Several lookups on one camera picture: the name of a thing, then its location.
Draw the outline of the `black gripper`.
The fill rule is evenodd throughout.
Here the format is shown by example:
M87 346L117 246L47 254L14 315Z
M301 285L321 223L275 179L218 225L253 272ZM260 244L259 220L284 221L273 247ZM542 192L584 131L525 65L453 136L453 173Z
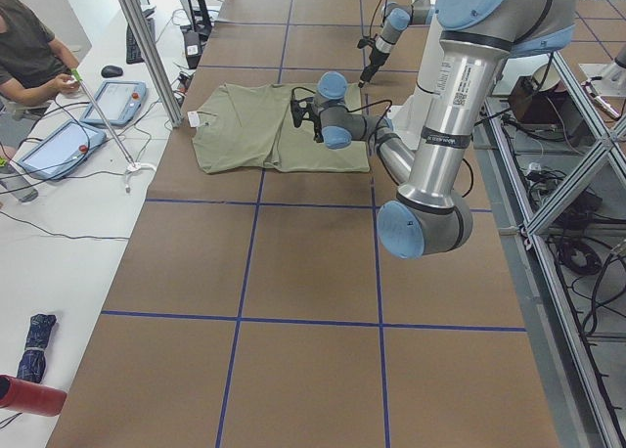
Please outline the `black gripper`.
M311 106L311 109L309 110L309 119L314 125L314 141L316 143L323 143L324 137L322 135L322 122L319 110L315 106Z
M368 84L371 81L372 76L374 76L378 72L380 67L382 67L385 62L386 53L381 52L378 49L373 49L369 57L369 63L365 67L365 72L362 72L359 77L358 86L364 87L366 84Z

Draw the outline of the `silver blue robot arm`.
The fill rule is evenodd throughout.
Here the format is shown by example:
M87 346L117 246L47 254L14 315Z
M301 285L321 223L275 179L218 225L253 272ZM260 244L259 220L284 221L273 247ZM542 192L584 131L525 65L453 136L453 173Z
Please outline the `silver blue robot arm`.
M434 15L432 0L412 0L407 6L380 0L380 12L382 17L380 32L372 35L370 31L362 35L357 43L358 49L366 47L371 49L369 62L359 76L360 88L371 82L386 63L402 33L410 25L430 24Z
M462 246L472 217L454 183L479 111L505 63L555 52L574 31L577 0L413 0L384 11L381 33L360 43L371 48L361 73L369 82L402 32L428 22L439 33L442 60L427 91L425 121L415 149L382 116L350 110L345 78L326 72L315 93L291 100L295 124L311 121L314 138L332 150L354 141L373 144L397 184L396 197L377 217L380 242L400 258L419 258Z

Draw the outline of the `person's hand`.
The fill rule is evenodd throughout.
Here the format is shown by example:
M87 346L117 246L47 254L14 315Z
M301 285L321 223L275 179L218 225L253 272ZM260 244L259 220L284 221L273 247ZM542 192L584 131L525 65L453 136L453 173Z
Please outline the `person's hand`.
M61 73L51 83L58 94L73 94L81 89L80 83L71 75Z

